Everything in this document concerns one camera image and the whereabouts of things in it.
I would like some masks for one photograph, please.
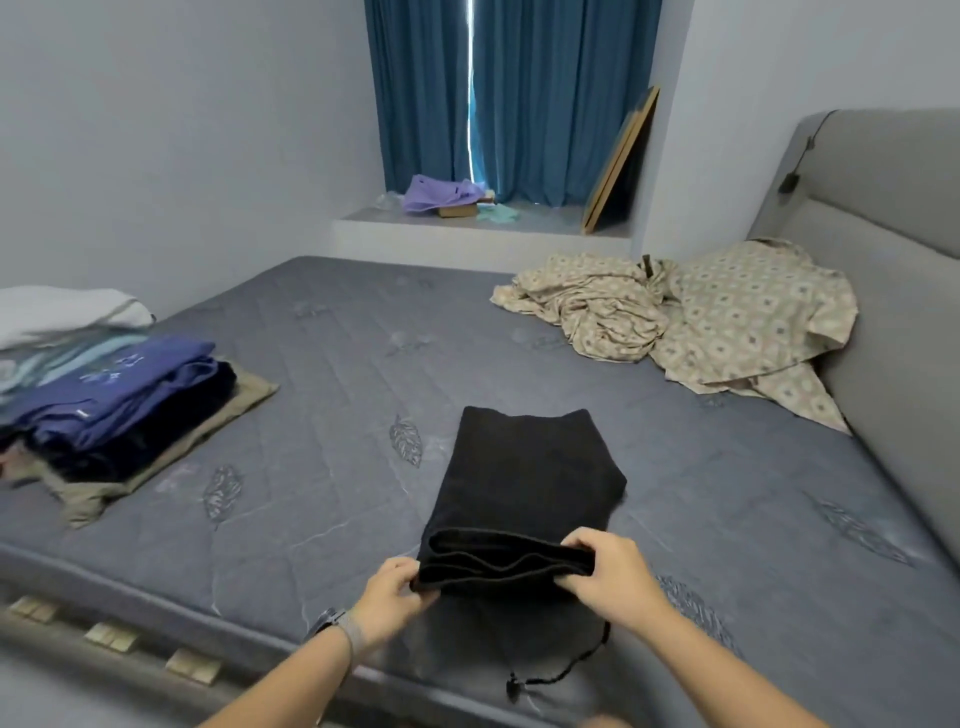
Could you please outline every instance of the black folded cloth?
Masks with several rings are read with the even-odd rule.
[[[415,589],[557,598],[553,582],[593,573],[593,553],[560,546],[606,529],[627,479],[585,409],[509,417],[466,407],[420,542]]]
[[[122,483],[153,463],[181,437],[216,414],[233,395],[236,374],[225,361],[217,372],[161,402],[134,427],[98,448],[76,451],[65,441],[27,447],[71,483]]]

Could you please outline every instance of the gray mattress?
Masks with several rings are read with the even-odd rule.
[[[81,530],[42,485],[0,488],[0,579],[266,669],[382,559],[416,552],[465,405],[585,407],[629,480],[611,529],[691,614],[832,725],[956,725],[960,581],[855,440],[767,401],[697,397],[649,361],[578,356],[489,303],[505,279],[304,257],[163,322],[279,392]],[[397,418],[420,434],[418,468],[392,448]],[[223,465],[243,491],[214,527],[202,495]],[[548,675],[600,628],[576,604],[445,598],[354,686],[516,725],[601,710],[698,724],[616,632],[563,682],[507,700],[511,669]]]

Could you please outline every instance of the drawstring cord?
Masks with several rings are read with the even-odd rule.
[[[531,677],[526,680],[520,680],[516,677],[514,672],[510,673],[510,679],[507,681],[507,697],[510,698],[512,702],[516,702],[516,699],[520,696],[520,691],[526,689],[531,685],[553,685],[554,683],[559,683],[567,675],[570,674],[570,671],[573,670],[577,663],[582,663],[584,660],[589,659],[594,652],[596,652],[600,647],[607,643],[610,639],[610,623],[605,621],[603,623],[603,637],[600,638],[600,642],[595,644],[586,652],[577,655],[575,658],[570,660],[569,664],[564,668],[564,670],[556,675],[555,677]]]

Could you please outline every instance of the blue curtain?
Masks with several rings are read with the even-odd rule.
[[[487,185],[581,204],[647,88],[660,0],[475,0],[473,90]]]
[[[366,0],[388,190],[469,179],[467,16],[458,0]]]

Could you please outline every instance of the cable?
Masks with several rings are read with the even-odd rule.
[[[806,153],[817,146],[817,134],[820,133],[820,130],[824,128],[824,124],[826,124],[827,120],[839,110],[840,109],[834,109],[833,111],[828,111],[827,115],[820,120],[820,124],[817,126],[817,131],[806,138],[806,146],[804,147],[804,151],[800,155],[800,158],[797,159],[797,163],[794,165],[793,171],[787,173],[786,177],[783,178],[783,182],[780,183],[780,187],[777,188],[777,191],[781,195],[793,194],[793,191],[797,189],[797,185],[800,183],[800,173],[797,170],[800,169],[801,162],[804,161]]]
[[[553,685],[554,683],[559,683],[567,675],[570,674],[570,671],[573,670],[577,663],[582,663],[584,660],[589,659],[594,652],[596,652],[600,647],[607,643],[610,639],[610,623],[605,621],[603,623],[603,637],[600,638],[600,642],[595,644],[586,652],[577,655],[575,658],[570,660],[569,664],[564,668],[562,672],[554,677],[531,677],[526,680],[519,680],[516,677],[516,674],[511,672],[510,679],[507,681],[507,696],[514,702],[520,695],[520,691],[530,685]]]

